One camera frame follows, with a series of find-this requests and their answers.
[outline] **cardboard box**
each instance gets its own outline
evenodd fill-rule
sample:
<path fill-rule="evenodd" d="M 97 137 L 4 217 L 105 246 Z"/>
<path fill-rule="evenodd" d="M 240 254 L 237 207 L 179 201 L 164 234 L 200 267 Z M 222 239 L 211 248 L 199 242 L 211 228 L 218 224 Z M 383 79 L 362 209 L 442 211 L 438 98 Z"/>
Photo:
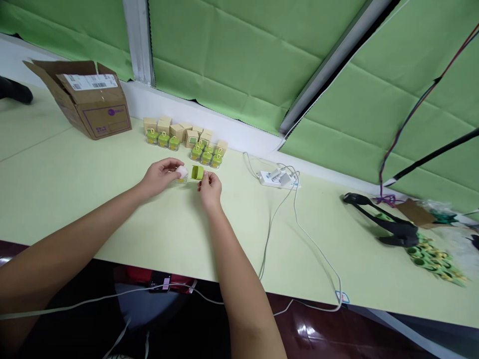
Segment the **cardboard box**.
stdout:
<path fill-rule="evenodd" d="M 24 61 L 53 95 L 72 126 L 99 140 L 131 130 L 118 76 L 93 61 Z"/>
<path fill-rule="evenodd" d="M 211 135 L 205 133 L 205 130 L 203 130 L 203 133 L 200 136 L 200 142 L 204 143 L 205 146 L 209 145 L 211 142 Z"/>
<path fill-rule="evenodd" d="M 143 128 L 145 130 L 145 136 L 151 129 L 156 131 L 156 119 L 151 117 L 143 117 Z"/>
<path fill-rule="evenodd" d="M 424 229 L 431 229 L 435 227 L 453 227 L 449 224 L 434 223 L 436 221 L 436 217 L 434 217 L 424 208 L 418 206 L 416 202 L 410 198 L 408 198 L 404 203 L 397 204 L 396 207 L 417 227 Z"/>
<path fill-rule="evenodd" d="M 170 126 L 170 137 L 176 136 L 180 143 L 185 140 L 186 130 L 180 124 Z"/>
<path fill-rule="evenodd" d="M 157 125 L 157 132 L 165 132 L 168 136 L 170 135 L 170 126 L 171 126 L 171 117 L 160 116 Z"/>
<path fill-rule="evenodd" d="M 220 148 L 221 148 L 221 153 L 224 155 L 226 150 L 228 149 L 228 142 L 219 140 L 218 144 L 216 145 L 215 151 Z"/>
<path fill-rule="evenodd" d="M 191 124 L 189 124 L 188 122 L 183 122 L 183 123 L 180 123 L 181 127 L 183 127 L 185 130 L 192 130 L 193 129 L 193 126 Z"/>
<path fill-rule="evenodd" d="M 187 148 L 193 148 L 198 143 L 198 132 L 192 130 L 186 130 L 185 146 Z"/>

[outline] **floor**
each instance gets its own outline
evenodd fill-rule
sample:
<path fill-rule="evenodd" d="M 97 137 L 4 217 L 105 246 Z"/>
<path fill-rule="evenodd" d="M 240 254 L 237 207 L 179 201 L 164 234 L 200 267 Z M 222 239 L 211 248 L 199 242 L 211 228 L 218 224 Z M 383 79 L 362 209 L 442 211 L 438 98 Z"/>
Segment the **floor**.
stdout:
<path fill-rule="evenodd" d="M 0 266 L 26 247 L 0 241 Z M 268 293 L 274 313 L 290 298 Z M 318 303 L 308 304 L 322 306 Z M 276 316 L 289 359 L 433 359 L 400 333 L 343 307 L 330 313 L 293 302 L 289 310 Z"/>

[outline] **small beige box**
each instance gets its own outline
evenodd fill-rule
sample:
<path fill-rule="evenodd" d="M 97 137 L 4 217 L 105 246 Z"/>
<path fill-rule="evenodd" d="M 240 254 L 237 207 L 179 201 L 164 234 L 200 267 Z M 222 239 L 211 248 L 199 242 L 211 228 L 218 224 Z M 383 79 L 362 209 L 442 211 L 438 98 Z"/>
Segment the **small beige box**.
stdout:
<path fill-rule="evenodd" d="M 143 127 L 145 128 L 145 136 L 150 129 L 156 131 L 156 119 L 151 117 L 143 117 Z"/>
<path fill-rule="evenodd" d="M 201 136 L 200 136 L 200 142 L 201 142 L 201 143 L 204 143 L 205 146 L 209 145 L 210 142 L 211 142 L 211 135 L 208 135 L 208 134 L 205 133 L 205 131 L 203 130 L 203 133 L 202 133 Z"/>
<path fill-rule="evenodd" d="M 221 153 L 224 155 L 227 148 L 228 148 L 228 142 L 223 141 L 223 140 L 219 140 L 218 144 L 216 145 L 215 152 L 218 148 L 221 148 Z"/>
<path fill-rule="evenodd" d="M 192 130 L 186 130 L 186 142 L 187 148 L 193 148 L 198 143 L 198 132 Z"/>
<path fill-rule="evenodd" d="M 183 123 L 180 123 L 181 127 L 183 127 L 185 130 L 192 130 L 193 129 L 193 126 L 191 124 L 189 124 L 188 122 L 183 122 Z"/>
<path fill-rule="evenodd" d="M 160 120 L 156 126 L 157 132 L 162 133 L 165 132 L 168 136 L 170 135 L 170 125 L 171 125 L 171 117 L 168 116 L 160 116 Z"/>
<path fill-rule="evenodd" d="M 185 140 L 186 130 L 180 124 L 174 124 L 170 126 L 170 138 L 176 136 L 180 143 Z"/>

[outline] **power strip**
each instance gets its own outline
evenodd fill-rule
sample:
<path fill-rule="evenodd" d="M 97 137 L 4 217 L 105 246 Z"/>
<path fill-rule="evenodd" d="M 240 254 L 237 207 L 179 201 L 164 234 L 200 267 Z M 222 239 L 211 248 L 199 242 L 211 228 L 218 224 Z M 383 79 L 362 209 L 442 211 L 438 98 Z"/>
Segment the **power strip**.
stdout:
<path fill-rule="evenodd" d="M 291 183 L 285 184 L 285 185 L 282 185 L 278 179 L 272 180 L 270 177 L 271 172 L 260 171 L 258 175 L 260 176 L 259 183 L 268 187 L 277 187 L 277 188 L 285 188 L 285 189 L 291 189 L 291 187 L 293 187 L 293 189 L 301 188 L 301 185 L 299 185 L 298 187 L 298 181 L 292 175 L 289 175 L 289 177 L 291 178 Z"/>

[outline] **person's left hand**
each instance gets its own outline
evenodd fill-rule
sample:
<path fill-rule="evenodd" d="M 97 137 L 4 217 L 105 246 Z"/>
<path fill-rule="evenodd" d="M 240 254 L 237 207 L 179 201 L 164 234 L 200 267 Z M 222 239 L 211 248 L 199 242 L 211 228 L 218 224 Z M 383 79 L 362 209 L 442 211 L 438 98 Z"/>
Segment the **person's left hand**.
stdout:
<path fill-rule="evenodd" d="M 153 163 L 146 171 L 143 179 L 136 185 L 145 199 L 151 198 L 163 192 L 174 180 L 180 178 L 180 173 L 175 172 L 178 166 L 185 164 L 174 158 L 167 158 Z"/>

